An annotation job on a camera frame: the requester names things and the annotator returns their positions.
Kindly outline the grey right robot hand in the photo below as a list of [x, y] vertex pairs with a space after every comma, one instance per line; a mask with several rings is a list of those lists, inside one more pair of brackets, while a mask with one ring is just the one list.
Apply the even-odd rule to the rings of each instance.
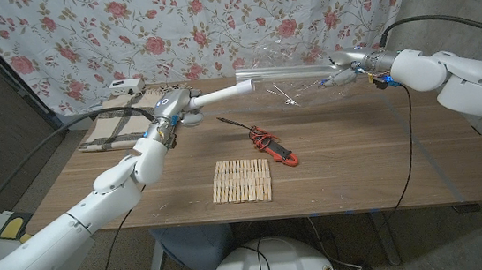
[[351, 47], [337, 50], [328, 57], [330, 67], [336, 71], [323, 79], [321, 84], [324, 87], [344, 86], [353, 83], [359, 73], [389, 72], [397, 57], [397, 52], [373, 48]]

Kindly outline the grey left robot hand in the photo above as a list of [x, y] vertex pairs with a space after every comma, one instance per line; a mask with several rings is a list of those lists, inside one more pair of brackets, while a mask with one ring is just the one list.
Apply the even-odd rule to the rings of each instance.
[[166, 92], [155, 104], [153, 116], [166, 119], [170, 126], [182, 124], [184, 127], [198, 126], [204, 118], [199, 109], [187, 109], [192, 98], [201, 95], [199, 89], [178, 88]]

